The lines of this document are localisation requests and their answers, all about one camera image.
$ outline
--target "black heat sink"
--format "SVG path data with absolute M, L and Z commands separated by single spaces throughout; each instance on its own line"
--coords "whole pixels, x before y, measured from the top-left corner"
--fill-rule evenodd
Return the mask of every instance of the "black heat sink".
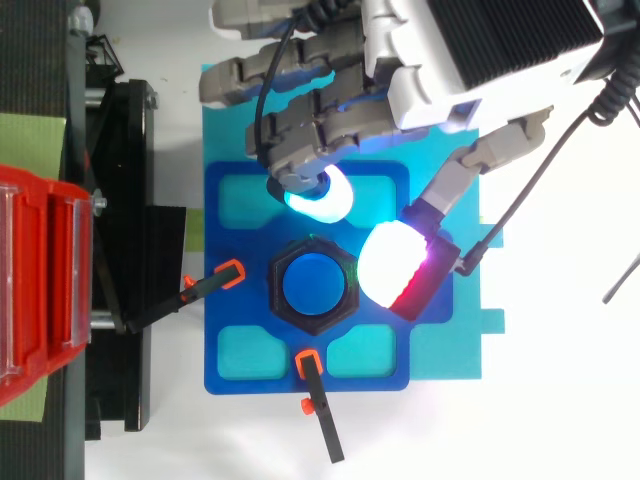
M 597 43 L 582 0 L 427 0 L 467 88 Z

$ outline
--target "white table surface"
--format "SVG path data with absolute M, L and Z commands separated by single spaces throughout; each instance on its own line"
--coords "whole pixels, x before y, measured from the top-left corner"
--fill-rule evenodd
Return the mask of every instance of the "white table surface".
M 155 201 L 201 208 L 203 63 L 264 42 L 209 30 L 211 0 L 103 0 L 127 78 L 159 92 Z M 481 184 L 496 221 L 601 83 L 576 87 L 546 145 Z M 483 380 L 414 382 L 403 392 L 331 394 L 346 461 L 331 465 L 302 395 L 216 397 L 203 386 L 201 304 L 154 327 L 152 416 L 141 433 L 103 424 L 87 479 L 638 479 L 640 272 L 601 298 L 640 251 L 640 131 L 584 125 L 482 263 L 483 306 L 506 334 L 483 338 Z M 184 269 L 202 275 L 202 255 Z

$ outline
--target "glowing fingertip sensor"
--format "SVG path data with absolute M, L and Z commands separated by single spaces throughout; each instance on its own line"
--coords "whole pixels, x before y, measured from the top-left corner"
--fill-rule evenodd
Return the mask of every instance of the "glowing fingertip sensor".
M 427 241 L 398 220 L 377 225 L 362 247 L 358 280 L 367 297 L 391 308 L 427 260 Z
M 329 165 L 324 171 L 329 176 L 329 190 L 322 198 L 312 200 L 286 192 L 284 202 L 296 212 L 321 223 L 336 223 L 345 218 L 353 207 L 353 188 L 335 165 Z

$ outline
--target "orange clamp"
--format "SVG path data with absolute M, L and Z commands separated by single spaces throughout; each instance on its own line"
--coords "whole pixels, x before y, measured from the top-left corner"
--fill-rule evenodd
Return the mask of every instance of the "orange clamp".
M 298 355 L 296 355 L 296 367 L 298 368 L 298 374 L 300 378 L 306 380 L 304 370 L 302 369 L 302 359 L 305 357 L 313 357 L 316 361 L 316 367 L 318 368 L 318 373 L 322 375 L 324 369 L 322 368 L 322 362 L 320 361 L 320 355 L 318 355 L 318 351 L 313 348 L 309 348 L 307 350 L 301 351 Z
M 195 281 L 191 275 L 184 276 L 184 288 L 191 288 L 195 286 L 196 283 L 198 282 Z
M 222 286 L 223 290 L 229 290 L 230 288 L 235 287 L 236 285 L 244 281 L 245 278 L 247 278 L 247 272 L 244 269 L 244 265 L 242 265 L 240 261 L 236 260 L 235 258 L 216 267 L 213 273 L 219 273 L 223 270 L 226 270 L 229 267 L 236 267 L 236 269 L 238 269 L 238 273 L 240 273 L 240 276 L 235 280 L 231 280 L 229 283 L 226 283 L 225 285 L 223 285 Z
M 305 415 L 313 415 L 316 412 L 316 408 L 313 406 L 313 401 L 310 398 L 300 400 L 300 406 Z

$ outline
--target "black clamp arm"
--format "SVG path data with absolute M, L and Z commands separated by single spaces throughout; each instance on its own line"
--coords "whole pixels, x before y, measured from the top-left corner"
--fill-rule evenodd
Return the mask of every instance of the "black clamp arm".
M 220 288 L 233 287 L 244 280 L 245 276 L 244 267 L 237 260 L 220 265 L 213 275 L 197 282 L 187 276 L 185 277 L 185 286 L 187 287 L 185 290 L 151 306 L 142 315 L 129 320 L 127 328 L 132 333 L 140 332 L 167 315 L 177 312 L 182 307 L 196 302 Z
M 331 463 L 341 462 L 344 460 L 344 453 L 342 453 L 342 445 L 340 445 L 336 424 L 333 421 L 329 401 L 320 377 L 323 370 L 318 352 L 315 350 L 300 352 L 296 355 L 296 365 L 300 377 L 306 380 L 311 395 L 311 398 L 302 400 L 302 411 L 306 415 L 311 415 L 315 412 L 320 421 L 320 428 L 322 429 Z

